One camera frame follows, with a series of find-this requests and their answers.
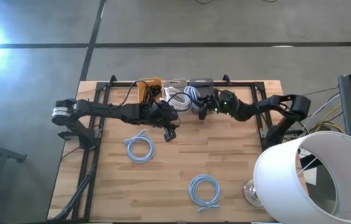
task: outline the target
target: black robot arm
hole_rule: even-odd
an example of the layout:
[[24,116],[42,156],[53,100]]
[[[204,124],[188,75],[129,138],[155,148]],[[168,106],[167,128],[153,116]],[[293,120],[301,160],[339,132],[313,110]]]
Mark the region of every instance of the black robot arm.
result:
[[80,146],[90,149],[95,147],[96,137],[93,129],[86,128],[79,119],[83,116],[101,116],[120,119],[128,124],[145,124],[164,128],[166,141],[176,137],[174,131],[178,126],[172,121],[178,119],[177,112],[164,100],[157,103],[131,103],[125,105],[106,105],[87,100],[58,100],[52,113],[52,122],[58,126],[66,126],[70,132],[66,135],[78,136]]
[[[287,109],[285,102],[290,101],[291,107]],[[216,90],[210,96],[200,99],[199,119],[205,119],[207,111],[225,113],[237,121],[247,121],[252,116],[275,110],[284,118],[272,127],[268,127],[265,148],[269,148],[283,141],[286,131],[296,122],[307,117],[311,101],[300,95],[274,95],[257,103],[246,104],[240,101],[229,90]]]

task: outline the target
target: orange container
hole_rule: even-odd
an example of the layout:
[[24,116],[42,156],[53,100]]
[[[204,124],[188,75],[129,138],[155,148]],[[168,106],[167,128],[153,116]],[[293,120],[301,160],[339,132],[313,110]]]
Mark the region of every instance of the orange container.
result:
[[[162,87],[162,80],[160,78],[142,78],[141,80],[145,81],[150,86],[158,85]],[[138,102],[142,102],[144,100],[145,87],[145,83],[137,82]],[[156,100],[159,100],[160,97],[162,97],[161,93],[156,96]]]

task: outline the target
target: gray floor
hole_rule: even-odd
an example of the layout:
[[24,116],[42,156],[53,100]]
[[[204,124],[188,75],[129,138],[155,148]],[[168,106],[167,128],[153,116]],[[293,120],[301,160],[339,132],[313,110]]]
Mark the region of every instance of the gray floor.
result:
[[[1,0],[0,44],[88,43],[99,0]],[[97,42],[348,42],[351,0],[108,0]],[[9,161],[0,222],[45,219],[63,141],[50,122],[55,100],[74,97],[87,49],[0,49],[0,146]],[[95,49],[87,80],[142,77],[279,79],[285,93],[337,86],[351,47]],[[337,90],[310,95],[312,109]],[[326,113],[337,106],[332,102]]]

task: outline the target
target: wooden table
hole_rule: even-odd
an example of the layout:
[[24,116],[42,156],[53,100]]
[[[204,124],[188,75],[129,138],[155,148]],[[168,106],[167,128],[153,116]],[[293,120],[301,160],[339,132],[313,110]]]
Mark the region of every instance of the wooden table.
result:
[[[282,95],[278,80],[264,81],[267,96]],[[96,82],[81,82],[77,99],[94,99]],[[119,104],[128,88],[113,87],[109,102]],[[237,97],[252,103],[247,87],[220,87],[234,91]],[[133,88],[127,103],[137,103]],[[271,113],[274,123],[281,116]],[[256,119],[238,122],[225,114],[209,114],[204,121],[193,114],[180,116],[177,138],[165,142],[164,130],[149,126],[133,126],[118,119],[106,118],[103,141],[95,180],[91,208],[92,222],[265,222],[273,218],[265,211],[250,206],[242,195],[243,185],[253,178],[253,169],[261,153]],[[80,121],[88,126],[89,117]],[[155,142],[156,153],[145,164],[131,162],[123,140],[147,129]],[[78,146],[69,141],[63,153]],[[134,153],[143,156],[147,144],[134,146]],[[49,217],[54,217],[74,194],[82,160],[82,150],[75,151],[61,163],[52,197]],[[209,174],[221,187],[220,208],[197,212],[199,208],[188,193],[190,181],[199,174]],[[210,184],[201,184],[199,195],[211,199]]]

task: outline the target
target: lamp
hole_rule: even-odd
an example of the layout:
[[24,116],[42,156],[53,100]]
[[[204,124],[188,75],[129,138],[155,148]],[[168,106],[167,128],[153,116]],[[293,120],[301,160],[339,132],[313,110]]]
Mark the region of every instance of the lamp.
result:
[[[298,149],[311,152],[328,169],[336,190],[333,214],[319,208],[297,177]],[[351,223],[351,136],[321,131],[273,146],[260,155],[244,188],[246,199],[283,224]]]

